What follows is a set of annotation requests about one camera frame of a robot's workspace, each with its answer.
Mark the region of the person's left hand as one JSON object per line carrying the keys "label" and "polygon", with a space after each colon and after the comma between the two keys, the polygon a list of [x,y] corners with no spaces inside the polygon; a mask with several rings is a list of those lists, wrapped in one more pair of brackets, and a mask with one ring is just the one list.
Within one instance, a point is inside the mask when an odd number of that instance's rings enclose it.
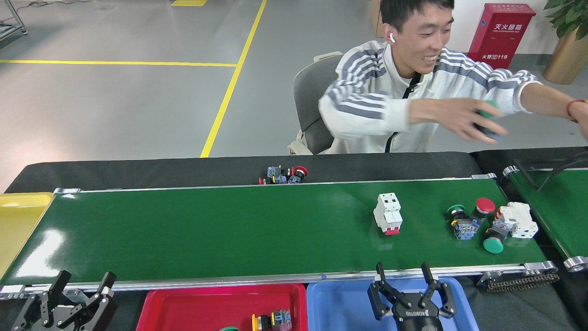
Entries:
{"label": "person's left hand", "polygon": [[577,121],[580,132],[588,140],[588,104],[586,102],[577,102],[571,106],[571,115]]}

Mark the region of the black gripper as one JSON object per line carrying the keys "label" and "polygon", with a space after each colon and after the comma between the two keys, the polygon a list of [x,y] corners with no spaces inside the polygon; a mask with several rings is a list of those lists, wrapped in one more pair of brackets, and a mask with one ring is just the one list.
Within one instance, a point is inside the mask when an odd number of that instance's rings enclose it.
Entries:
{"label": "black gripper", "polygon": [[[441,316],[444,318],[452,318],[456,314],[452,287],[449,283],[439,281],[433,275],[428,262],[422,263],[421,270],[428,284],[428,289],[422,295],[418,305],[407,308],[405,295],[386,282],[382,262],[376,264],[376,272],[379,279],[375,277],[374,282],[367,290],[376,320],[382,320],[383,317],[394,314],[398,331],[443,330],[441,321],[439,320],[439,312],[441,312]],[[442,306],[439,309],[435,305],[429,305],[435,291],[438,291],[441,297]],[[399,303],[400,305],[396,305],[392,310],[382,302],[380,294],[384,295],[391,304],[395,305]]]}

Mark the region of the person's right hand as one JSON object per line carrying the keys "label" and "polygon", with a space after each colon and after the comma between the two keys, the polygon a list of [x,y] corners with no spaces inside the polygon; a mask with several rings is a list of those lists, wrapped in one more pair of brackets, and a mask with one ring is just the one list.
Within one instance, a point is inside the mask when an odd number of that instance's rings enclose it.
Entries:
{"label": "person's right hand", "polygon": [[[496,144],[496,136],[505,136],[508,130],[494,121],[502,115],[497,107],[474,98],[452,98],[440,101],[443,111],[439,124],[466,141]],[[483,133],[480,128],[494,133]]]}

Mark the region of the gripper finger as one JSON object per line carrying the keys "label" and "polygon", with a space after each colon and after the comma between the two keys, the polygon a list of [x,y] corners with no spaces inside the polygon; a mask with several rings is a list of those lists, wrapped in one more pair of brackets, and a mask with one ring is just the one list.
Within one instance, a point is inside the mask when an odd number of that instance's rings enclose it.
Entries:
{"label": "gripper finger", "polygon": [[88,296],[80,290],[69,299],[75,304],[69,313],[75,331],[105,331],[118,306],[112,300],[112,285],[116,276],[106,272],[94,295]]}
{"label": "gripper finger", "polygon": [[48,290],[40,295],[30,295],[13,323],[13,331],[71,331],[72,323],[60,319],[67,308],[59,307],[60,299],[71,273],[62,270]]}

